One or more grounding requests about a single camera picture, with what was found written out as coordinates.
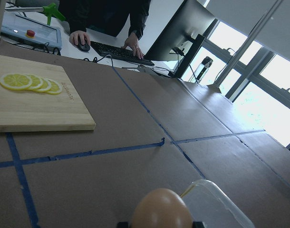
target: lemon slice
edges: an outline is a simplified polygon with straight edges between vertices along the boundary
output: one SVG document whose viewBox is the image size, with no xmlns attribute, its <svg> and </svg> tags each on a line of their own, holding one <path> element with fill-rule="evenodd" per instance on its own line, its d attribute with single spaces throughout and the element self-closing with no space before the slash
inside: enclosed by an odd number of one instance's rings
<svg viewBox="0 0 290 228">
<path fill-rule="evenodd" d="M 43 80 L 44 83 L 42 84 L 41 88 L 34 89 L 33 91 L 39 92 L 39 93 L 43 93 L 43 92 L 46 92 L 49 89 L 51 89 L 52 84 L 50 83 L 50 81 L 48 81 L 46 78 L 42 78 L 42 80 Z"/>
<path fill-rule="evenodd" d="M 44 84 L 44 81 L 42 80 L 41 77 L 37 75 L 30 75 L 30 74 L 27 74 L 27 75 L 32 79 L 32 84 L 29 88 L 27 88 L 27 90 L 39 89 Z"/>
<path fill-rule="evenodd" d="M 5 74 L 0 77 L 0 84 L 10 90 L 24 90 L 31 86 L 32 79 L 28 75 Z"/>
<path fill-rule="evenodd" d="M 63 90 L 63 87 L 61 86 L 60 83 L 58 83 L 55 80 L 52 80 L 50 78 L 46 78 L 48 81 L 50 81 L 50 83 L 52 84 L 52 87 L 50 90 L 48 90 L 46 93 L 47 94 L 51 94 L 51 95 L 56 95 L 56 94 L 60 94 L 61 91 Z"/>
</svg>

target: blue painter's tape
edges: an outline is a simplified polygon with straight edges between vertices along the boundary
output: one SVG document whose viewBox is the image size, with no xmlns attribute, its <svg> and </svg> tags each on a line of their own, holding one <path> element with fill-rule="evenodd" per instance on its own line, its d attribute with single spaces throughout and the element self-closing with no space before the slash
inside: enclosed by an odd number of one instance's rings
<svg viewBox="0 0 290 228">
<path fill-rule="evenodd" d="M 114 149 L 106 149 L 106 150 L 100 150 L 100 151 L 94 151 L 94 152 L 88 151 L 88 152 L 80 152 L 80 153 L 73 153 L 73 154 L 62 154 L 62 155 L 56 155 L 53 157 L 48 156 L 48 157 L 41 157 L 41 158 L 31 158 L 31 159 L 21 160 L 20 162 L 22 165 L 28 165 L 28 164 L 50 162 L 50 161 L 57 161 L 57 160 L 64 160 L 64 159 L 80 158 L 80 157 L 86 157 L 86 156 L 92 156 L 92 155 L 139 150 L 139 149 L 144 149 L 144 148 L 163 146 L 164 144 L 165 144 L 165 138 L 162 138 L 161 142 L 158 142 L 158 143 L 139 145 L 139 146 L 128 146 L 128 147 L 121 147 L 121 148 L 114 148 Z"/>
<path fill-rule="evenodd" d="M 9 167 L 9 166 L 13 166 L 14 165 L 14 162 L 10 162 L 10 161 L 3 161 L 3 162 L 0 162 L 0 168 L 5 168 L 5 167 Z"/>
<path fill-rule="evenodd" d="M 205 107 L 205 105 L 201 102 L 201 101 L 199 101 L 193 94 L 192 94 L 192 92 L 190 91 L 190 89 L 186 86 L 186 85 L 184 85 L 184 83 L 180 80 L 180 79 L 178 79 L 178 81 L 180 82 L 180 84 L 186 89 L 186 91 L 194 98 L 194 99 L 196 99 L 200 104 L 202 104 L 202 106 L 208 111 L 208 112 L 210 112 L 221 124 L 223 124 L 231 133 L 233 133 L 233 131 L 228 127 L 228 126 L 226 126 L 214 113 L 212 113 L 208 108 L 206 108 Z M 250 132 L 250 133 L 255 133 L 255 132 L 264 132 L 264 130 L 262 130 L 262 131 L 254 131 L 254 132 Z M 240 134 L 232 134 L 232 135 L 234 135 L 234 136 L 236 136 L 238 139 L 239 139 L 239 137 L 238 137 L 238 135 L 240 135 Z M 185 141 L 177 141 L 178 143 L 186 143 L 186 142 L 188 142 L 187 140 L 185 140 Z M 283 178 L 283 177 L 281 177 L 281 175 L 279 175 L 271 166 L 269 166 L 255 151 L 253 151 L 252 149 L 250 149 L 257 157 L 258 157 L 258 159 L 262 162 L 262 163 L 264 163 L 267 167 L 269 167 L 271 170 L 272 170 L 272 172 L 274 172 L 287 186 L 289 186 L 290 187 L 290 184 Z"/>
<path fill-rule="evenodd" d="M 135 98 L 139 101 L 139 103 L 144 107 L 144 109 L 150 114 L 151 118 L 163 129 L 165 134 L 171 139 L 171 141 L 174 142 L 174 139 L 170 135 L 170 133 L 167 132 L 167 130 L 162 126 L 162 124 L 159 123 L 159 121 L 151 114 L 149 109 L 146 107 L 146 105 L 142 102 L 142 100 L 136 95 L 136 93 L 130 88 L 130 86 L 127 84 L 127 82 L 122 78 L 122 76 L 116 71 L 114 67 L 112 67 L 115 73 L 119 76 L 119 78 L 122 80 L 122 82 L 126 85 L 126 87 L 129 89 L 129 91 L 135 96 Z M 193 161 L 188 157 L 188 155 L 182 150 L 181 147 L 179 147 L 178 144 L 174 143 L 174 145 L 177 147 L 177 149 L 183 154 L 183 156 L 189 161 L 189 163 L 198 171 L 198 173 L 201 175 L 203 179 L 206 179 L 204 174 L 201 172 L 201 170 L 193 163 Z"/>
<path fill-rule="evenodd" d="M 31 196 L 31 192 L 30 192 L 30 189 L 29 189 L 27 178 L 26 178 L 25 172 L 24 172 L 24 170 L 22 168 L 22 164 L 20 162 L 20 157 L 19 157 L 19 154 L 18 154 L 18 151 L 17 151 L 17 148 L 16 148 L 16 144 L 15 144 L 14 138 L 13 138 L 11 133 L 6 133 L 6 136 L 7 136 L 8 145 L 10 147 L 10 151 L 12 153 L 13 163 L 14 163 L 14 166 L 15 166 L 15 169 L 16 169 L 16 173 L 17 173 L 19 182 L 20 182 L 20 184 L 22 186 L 22 190 L 21 191 L 22 191 L 22 195 L 23 195 L 24 200 L 25 200 L 25 204 L 26 204 L 26 207 L 27 207 L 27 211 L 28 211 L 28 215 L 29 215 L 29 219 L 30 219 L 31 225 L 32 225 L 33 228 L 40 228 L 40 226 L 37 224 L 39 219 L 37 217 L 37 213 L 36 213 L 35 206 L 34 206 L 34 203 L 33 203 L 33 199 L 32 199 L 32 196 Z"/>
<path fill-rule="evenodd" d="M 257 131 L 233 133 L 233 134 L 223 134 L 223 135 L 208 136 L 208 137 L 203 137 L 203 138 L 184 139 L 184 140 L 173 141 L 171 143 L 173 143 L 173 144 L 175 144 L 175 143 L 176 144 L 181 144 L 181 143 L 188 143 L 188 142 L 192 143 L 192 142 L 209 140 L 209 139 L 219 139 L 219 138 L 226 138 L 226 137 L 230 137 L 230 136 L 237 136 L 237 135 L 251 134 L 251 133 L 259 133 L 259 132 L 265 132 L 265 130 L 257 130 Z"/>
</svg>

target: table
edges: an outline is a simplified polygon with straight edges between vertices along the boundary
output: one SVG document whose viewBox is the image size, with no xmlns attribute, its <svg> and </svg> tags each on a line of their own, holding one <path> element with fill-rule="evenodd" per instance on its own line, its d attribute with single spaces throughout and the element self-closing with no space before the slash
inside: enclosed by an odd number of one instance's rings
<svg viewBox="0 0 290 228">
<path fill-rule="evenodd" d="M 97 123 L 0 133 L 0 227 L 113 228 L 148 192 L 206 179 L 256 227 L 290 228 L 290 151 L 213 89 L 4 41 L 0 55 L 62 66 Z"/>
</svg>

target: red button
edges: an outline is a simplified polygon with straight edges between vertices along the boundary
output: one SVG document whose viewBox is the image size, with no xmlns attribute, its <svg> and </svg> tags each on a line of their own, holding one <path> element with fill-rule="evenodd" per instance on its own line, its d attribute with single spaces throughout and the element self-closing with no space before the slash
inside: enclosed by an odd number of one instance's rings
<svg viewBox="0 0 290 228">
<path fill-rule="evenodd" d="M 27 35 L 28 35 L 29 37 L 34 37 L 34 36 L 35 36 L 35 32 L 32 31 L 32 30 L 27 30 Z"/>
</svg>

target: clear plastic container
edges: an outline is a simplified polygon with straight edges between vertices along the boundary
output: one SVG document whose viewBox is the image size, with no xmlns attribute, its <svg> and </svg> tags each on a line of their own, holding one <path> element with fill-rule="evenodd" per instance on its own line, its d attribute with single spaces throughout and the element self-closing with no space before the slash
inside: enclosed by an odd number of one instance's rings
<svg viewBox="0 0 290 228">
<path fill-rule="evenodd" d="M 248 217 L 209 180 L 197 180 L 181 195 L 194 221 L 207 228 L 255 228 Z"/>
</svg>

